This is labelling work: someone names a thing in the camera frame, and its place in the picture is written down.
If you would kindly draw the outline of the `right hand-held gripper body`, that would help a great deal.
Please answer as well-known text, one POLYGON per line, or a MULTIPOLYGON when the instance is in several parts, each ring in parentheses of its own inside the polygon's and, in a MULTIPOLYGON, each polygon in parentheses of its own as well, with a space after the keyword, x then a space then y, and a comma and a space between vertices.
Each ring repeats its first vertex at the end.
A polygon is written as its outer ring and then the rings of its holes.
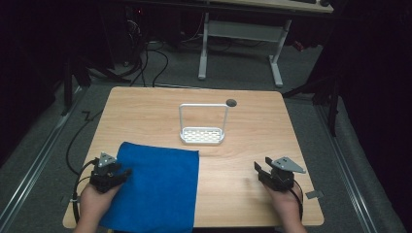
POLYGON ((305 174, 306 170, 296 164, 290 158, 284 156, 279 159, 273 160, 270 172, 263 170, 262 175, 258 177, 258 180, 267 185, 274 191, 285 191, 293 188, 294 174, 305 174))

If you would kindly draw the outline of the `person's right hand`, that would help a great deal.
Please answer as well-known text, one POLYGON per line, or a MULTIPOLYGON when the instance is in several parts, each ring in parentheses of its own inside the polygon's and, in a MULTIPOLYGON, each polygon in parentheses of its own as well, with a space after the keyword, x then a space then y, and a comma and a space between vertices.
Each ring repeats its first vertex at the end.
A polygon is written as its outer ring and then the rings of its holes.
POLYGON ((302 192, 297 184, 287 191, 274 191, 267 185, 264 188, 269 193, 274 211, 282 224, 284 221, 301 222, 299 203, 302 201, 302 192))

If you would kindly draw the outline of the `aluminium floor rail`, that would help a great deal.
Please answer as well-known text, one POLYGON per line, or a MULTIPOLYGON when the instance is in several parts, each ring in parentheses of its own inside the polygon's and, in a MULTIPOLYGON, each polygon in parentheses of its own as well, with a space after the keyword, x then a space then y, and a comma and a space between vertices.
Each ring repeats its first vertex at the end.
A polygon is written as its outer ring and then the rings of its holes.
POLYGON ((323 123, 328 140, 332 146, 333 156, 337 165, 337 170, 341 176, 341 180, 345 185, 352 206, 356 212, 360 225, 364 233, 378 233, 374 220, 367 208, 363 195, 354 179, 350 167, 345 159, 342 149, 335 136, 332 135, 327 124, 326 110, 323 107, 315 108, 317 115, 323 123))
POLYGON ((12 152, 12 156, 0 168, 0 233, 6 233, 10 228, 49 161, 51 150, 73 108, 86 91, 86 87, 76 87, 72 106, 65 107, 63 91, 60 89, 57 92, 58 100, 35 120, 12 152))

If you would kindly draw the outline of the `blue cloth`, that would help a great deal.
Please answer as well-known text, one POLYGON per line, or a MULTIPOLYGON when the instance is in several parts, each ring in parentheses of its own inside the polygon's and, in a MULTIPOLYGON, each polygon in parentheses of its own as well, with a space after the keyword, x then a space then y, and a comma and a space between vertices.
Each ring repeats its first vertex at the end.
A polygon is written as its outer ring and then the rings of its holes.
POLYGON ((117 159, 131 175, 100 224, 125 233, 191 233, 199 152, 124 142, 117 159))

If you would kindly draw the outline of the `white metal frame desk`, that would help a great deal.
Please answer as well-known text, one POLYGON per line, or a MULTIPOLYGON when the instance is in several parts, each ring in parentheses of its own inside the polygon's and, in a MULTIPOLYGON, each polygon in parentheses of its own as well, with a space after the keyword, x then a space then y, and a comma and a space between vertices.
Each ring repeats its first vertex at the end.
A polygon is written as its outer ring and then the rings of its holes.
MULTIPOLYGON (((332 14, 333 8, 329 5, 323 7, 320 0, 205 0, 207 6, 212 3, 229 4, 234 7, 247 7, 261 10, 276 10, 290 14, 332 14)), ((236 22, 226 19, 209 19, 209 13, 204 14, 202 51, 199 60, 198 78, 205 80, 207 77, 208 39, 219 37, 227 39, 240 39, 249 41, 275 43, 275 53, 268 56, 274 83, 277 87, 283 86, 283 80, 278 67, 278 59, 284 43, 289 34, 292 18, 286 17, 281 25, 268 25, 262 23, 236 22)))

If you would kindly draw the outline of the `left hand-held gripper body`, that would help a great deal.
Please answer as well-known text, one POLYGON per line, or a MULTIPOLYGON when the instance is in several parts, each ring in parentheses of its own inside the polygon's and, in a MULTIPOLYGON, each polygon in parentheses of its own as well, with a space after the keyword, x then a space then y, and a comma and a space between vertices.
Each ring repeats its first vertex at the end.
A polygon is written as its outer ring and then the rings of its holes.
POLYGON ((106 152, 101 152, 97 163, 91 172, 89 183, 92 184, 98 192, 106 193, 114 186, 114 177, 118 175, 112 166, 117 163, 117 159, 106 152))

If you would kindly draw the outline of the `black stand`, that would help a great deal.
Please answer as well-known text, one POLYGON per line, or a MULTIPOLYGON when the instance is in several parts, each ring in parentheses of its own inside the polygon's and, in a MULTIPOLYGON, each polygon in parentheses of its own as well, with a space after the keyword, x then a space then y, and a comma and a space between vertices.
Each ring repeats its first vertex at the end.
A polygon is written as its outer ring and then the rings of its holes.
POLYGON ((62 112, 64 116, 68 115, 69 111, 74 106, 73 80, 77 81, 79 87, 89 87, 91 85, 91 78, 88 73, 89 68, 96 70, 109 80, 126 83, 126 79, 122 78, 120 75, 109 71, 85 56, 75 54, 68 55, 64 63, 64 110, 62 112))
POLYGON ((314 105, 328 104, 326 125, 329 133, 335 137, 335 123, 338 114, 339 77, 333 75, 320 78, 319 80, 306 83, 287 91, 283 93, 282 96, 284 98, 291 98, 299 93, 313 93, 312 103, 314 105))

